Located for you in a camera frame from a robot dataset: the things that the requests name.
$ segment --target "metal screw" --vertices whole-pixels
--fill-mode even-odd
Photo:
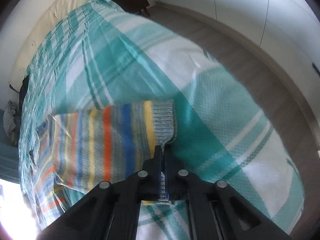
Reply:
[[[182,177],[185,177],[189,174],[189,172],[187,170],[180,170],[178,171],[178,174]]]
[[[224,180],[218,180],[217,181],[217,186],[224,188],[224,187],[227,186],[227,183]]]
[[[146,176],[148,176],[148,172],[147,172],[147,171],[139,171],[139,172],[138,172],[138,176],[139,176],[139,177],[142,177],[142,178],[143,178],[143,177],[146,177]]]
[[[102,188],[102,189],[106,189],[106,188],[108,188],[108,187],[110,186],[110,183],[107,182],[107,181],[103,181],[103,182],[101,182],[101,183],[99,184],[99,186],[100,186],[100,188]]]

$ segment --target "window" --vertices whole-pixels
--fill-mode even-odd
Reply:
[[[23,202],[20,185],[0,179],[0,221],[14,240],[34,240],[37,235],[35,220]]]

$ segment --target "bed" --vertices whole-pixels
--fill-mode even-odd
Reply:
[[[177,135],[172,149],[189,170],[210,182],[227,181],[287,233],[298,221],[303,186],[278,133],[247,90],[191,41],[125,13],[111,0],[57,0],[23,45],[11,86],[19,90],[26,75],[19,172],[21,190],[41,228],[100,178],[94,174],[96,180],[86,189],[61,179],[39,138],[47,116],[148,100],[173,100]],[[67,151],[61,158],[69,165],[64,171],[74,169]],[[98,165],[94,159],[88,162]],[[113,174],[125,171],[126,166]],[[112,176],[111,182],[119,178]],[[148,237],[146,232],[161,239],[188,239],[185,206],[170,208],[173,212],[142,206],[139,239]],[[179,223],[174,222],[177,216]]]

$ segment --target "teal plaid blanket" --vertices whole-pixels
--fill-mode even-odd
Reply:
[[[111,0],[91,0],[70,12],[46,36],[28,69],[19,141],[20,179],[42,227],[63,212],[49,202],[48,181],[29,151],[41,152],[37,128],[48,115],[147,100],[173,99],[175,155],[202,179],[227,181],[284,231],[304,201],[299,174],[281,139],[247,90],[191,41]],[[77,185],[63,188],[71,204]],[[144,206],[138,237],[187,239],[183,203]]]

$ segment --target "yellow stripe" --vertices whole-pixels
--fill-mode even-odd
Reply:
[[[90,112],[89,115],[89,161],[90,161],[90,174],[89,174],[89,183],[88,190],[93,188],[93,180],[95,177],[96,165],[94,163],[94,118],[97,114],[97,109],[94,109]]]
[[[144,121],[146,123],[146,130],[147,130],[147,138],[148,144],[150,148],[151,158],[153,158],[155,154],[155,146],[156,146],[156,135],[155,135],[155,128],[153,126],[153,117],[152,117],[152,102],[145,101],[144,102]]]
[[[69,151],[69,143],[68,143],[68,139],[70,138],[70,116],[71,114],[67,114],[67,127],[66,127],[66,136],[64,138],[64,163],[65,163],[65,166],[64,166],[64,172],[63,172],[63,175],[61,176],[61,180],[63,182],[66,181],[66,176],[68,175],[68,168],[69,168],[69,165],[68,165],[68,161],[69,161],[69,157],[70,157],[70,151]]]
[[[45,196],[44,200],[42,202],[40,202],[40,206],[46,203],[49,203],[50,198],[53,195],[53,190],[49,192],[49,194],[47,196]]]
[[[143,206],[152,206],[154,201],[142,200],[141,205]]]

